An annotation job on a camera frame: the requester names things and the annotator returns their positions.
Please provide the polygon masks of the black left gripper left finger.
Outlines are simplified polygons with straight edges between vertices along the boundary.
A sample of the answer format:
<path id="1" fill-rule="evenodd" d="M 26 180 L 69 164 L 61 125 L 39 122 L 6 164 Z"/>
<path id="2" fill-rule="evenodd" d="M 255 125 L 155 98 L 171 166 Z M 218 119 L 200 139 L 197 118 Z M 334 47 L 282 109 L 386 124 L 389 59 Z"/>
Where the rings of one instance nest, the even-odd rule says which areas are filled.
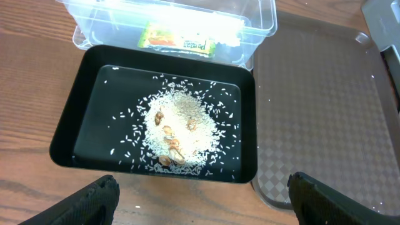
<path id="1" fill-rule="evenodd" d="M 20 225 L 111 225 L 120 188 L 105 175 Z"/>

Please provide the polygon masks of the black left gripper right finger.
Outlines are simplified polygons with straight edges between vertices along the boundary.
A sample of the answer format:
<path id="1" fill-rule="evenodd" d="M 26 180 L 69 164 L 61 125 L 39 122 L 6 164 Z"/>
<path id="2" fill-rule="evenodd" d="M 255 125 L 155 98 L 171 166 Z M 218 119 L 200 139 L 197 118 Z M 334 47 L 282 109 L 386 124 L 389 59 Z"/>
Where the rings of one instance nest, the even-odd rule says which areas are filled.
<path id="1" fill-rule="evenodd" d="M 300 225 L 399 225 L 399 216 L 385 216 L 303 173 L 290 175 L 289 198 Z"/>

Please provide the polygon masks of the pile of rice leftovers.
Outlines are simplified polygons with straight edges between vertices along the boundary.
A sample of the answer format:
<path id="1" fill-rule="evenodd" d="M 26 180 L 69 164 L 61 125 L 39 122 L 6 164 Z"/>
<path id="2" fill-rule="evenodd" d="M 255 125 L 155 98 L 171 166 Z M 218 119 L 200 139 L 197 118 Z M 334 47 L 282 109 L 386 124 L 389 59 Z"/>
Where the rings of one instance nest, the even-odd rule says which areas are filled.
<path id="1" fill-rule="evenodd" d="M 238 182 L 236 85 L 122 67 L 100 75 L 98 156 L 129 171 Z"/>

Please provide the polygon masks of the green snack wrapper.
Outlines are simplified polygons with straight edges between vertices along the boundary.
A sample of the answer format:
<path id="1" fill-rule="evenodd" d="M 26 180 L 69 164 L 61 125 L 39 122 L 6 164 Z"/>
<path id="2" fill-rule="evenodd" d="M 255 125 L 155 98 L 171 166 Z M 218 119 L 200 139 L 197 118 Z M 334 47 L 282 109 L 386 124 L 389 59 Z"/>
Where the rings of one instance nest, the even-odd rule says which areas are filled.
<path id="1" fill-rule="evenodd" d="M 216 49 L 215 40 L 206 34 L 171 29 L 157 22 L 146 24 L 137 46 L 160 53 L 195 54 L 204 58 L 213 58 Z"/>

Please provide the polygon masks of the white tissue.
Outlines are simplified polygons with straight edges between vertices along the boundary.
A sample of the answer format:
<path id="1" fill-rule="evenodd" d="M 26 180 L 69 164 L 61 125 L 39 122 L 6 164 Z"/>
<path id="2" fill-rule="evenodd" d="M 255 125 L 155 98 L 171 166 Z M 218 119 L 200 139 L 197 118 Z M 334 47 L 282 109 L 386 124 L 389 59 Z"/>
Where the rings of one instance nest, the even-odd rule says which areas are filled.
<path id="1" fill-rule="evenodd" d="M 240 35 L 245 25 L 245 20 L 236 17 L 186 9 L 177 10 L 162 20 L 171 28 L 206 34 L 217 43 L 230 47 L 240 46 Z"/>

